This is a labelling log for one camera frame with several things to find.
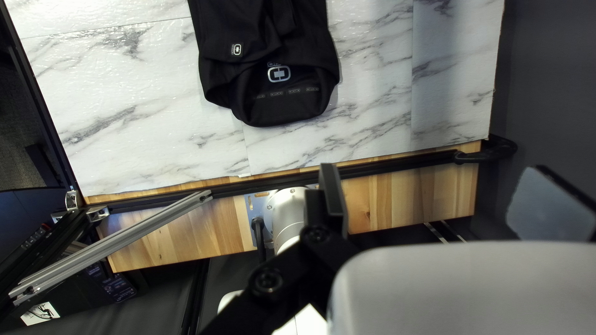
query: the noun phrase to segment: black cable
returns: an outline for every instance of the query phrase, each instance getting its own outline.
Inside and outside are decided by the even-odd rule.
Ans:
[[[265,239],[263,238],[263,229],[265,229],[265,221],[260,216],[253,218],[250,223],[250,228],[254,231],[254,239],[257,241],[257,250],[259,252],[259,262],[265,263],[267,260],[267,252],[265,250]]]

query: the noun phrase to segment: black metal frame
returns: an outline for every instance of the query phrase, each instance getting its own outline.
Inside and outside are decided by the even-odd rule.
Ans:
[[[4,35],[4,38],[8,42],[8,52],[21,77],[21,81],[27,88],[26,91],[29,93],[29,100],[33,102],[39,113],[45,142],[49,147],[53,160],[58,164],[59,171],[57,172],[60,174],[62,182],[65,183],[65,187],[73,187],[74,190],[78,190],[79,186],[76,182],[75,174],[70,166],[62,142],[58,137],[58,132],[49,114],[48,107],[45,104],[44,96],[39,89],[35,74],[31,68],[31,64],[29,64],[29,60],[27,59],[4,0],[0,0],[0,15],[0,35]]]
[[[442,164],[464,164],[492,162],[512,156],[517,151],[517,145],[505,138],[490,135],[482,141],[482,150],[478,153],[463,153],[458,150],[444,150],[434,153],[416,154],[407,157],[381,160],[377,162],[340,166],[341,179],[378,175],[409,169],[425,168]],[[158,194],[155,196],[137,197],[118,201],[94,203],[93,206],[107,206],[111,213],[130,212],[133,210],[149,209],[168,206],[194,192],[210,190],[213,198],[240,196],[279,188],[309,185],[317,182],[318,171],[300,172],[292,175],[282,175],[269,178],[235,182],[231,184],[214,185],[199,189]]]
[[[29,299],[27,303],[15,307],[8,297],[8,292],[24,277],[62,257],[62,252],[70,243],[92,225],[85,212],[85,210],[75,210],[66,213],[33,245],[24,251],[17,249],[0,263],[0,322],[8,316],[20,318],[32,305],[44,298],[44,294],[40,294]]]

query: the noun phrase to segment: metal rod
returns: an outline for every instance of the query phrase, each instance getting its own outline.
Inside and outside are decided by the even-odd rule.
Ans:
[[[10,291],[8,296],[11,298],[17,297],[13,301],[13,304],[18,306],[21,302],[24,302],[31,296],[60,283],[87,266],[122,249],[128,244],[133,243],[167,223],[172,222],[174,219],[201,206],[211,199],[213,199],[211,191],[205,190],[177,201],[134,226],[117,231],[103,240],[26,277],[19,282],[17,287]]]
[[[434,153],[417,154],[407,157],[381,160],[377,162],[360,163],[357,165],[338,167],[340,179],[350,179],[362,176],[377,175],[403,171],[408,169],[424,168],[453,163],[457,150],[445,150]],[[281,175],[259,178],[249,181],[240,181],[231,184],[212,185],[209,187],[214,198],[241,196],[243,194],[258,193],[293,186],[314,184],[318,181],[319,171],[300,172],[292,175]],[[132,210],[148,209],[165,206],[170,201],[180,199],[196,190],[180,191],[178,193],[159,194],[156,196],[138,197],[135,199],[108,201],[93,204],[93,206],[108,206],[111,213],[130,212]]]

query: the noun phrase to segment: metal bracket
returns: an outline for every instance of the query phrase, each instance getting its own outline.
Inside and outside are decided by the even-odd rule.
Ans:
[[[149,218],[131,227],[117,231],[103,240],[95,242],[83,250],[26,277],[18,283],[17,287],[9,292],[8,296],[10,298],[16,298],[13,304],[18,306],[32,296],[53,287],[87,266],[122,249],[211,199],[213,199],[213,196],[210,190],[193,193]]]
[[[464,153],[458,151],[453,156],[457,165],[464,163],[494,162],[512,156],[517,151],[517,144],[494,134],[489,134],[488,139],[482,141],[482,150],[477,153]]]
[[[110,216],[110,210],[106,206],[95,206],[87,210],[89,222],[101,221]]]
[[[68,214],[68,212],[55,212],[50,214],[50,216],[52,217],[52,222],[56,224],[58,223],[58,220],[60,220],[66,214]]]
[[[66,198],[64,199],[66,210],[77,210],[83,206],[83,200],[78,191],[68,191],[66,192]]]

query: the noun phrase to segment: sticker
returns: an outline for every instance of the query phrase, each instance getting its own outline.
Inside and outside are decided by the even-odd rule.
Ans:
[[[44,302],[31,307],[31,309],[21,316],[21,320],[23,320],[26,325],[32,325],[59,317],[58,312],[56,312],[52,304]]]
[[[242,57],[242,49],[244,49],[244,43],[232,43],[231,53],[233,57]]]
[[[272,83],[286,81],[290,78],[290,68],[285,65],[270,67],[267,70],[267,77]]]

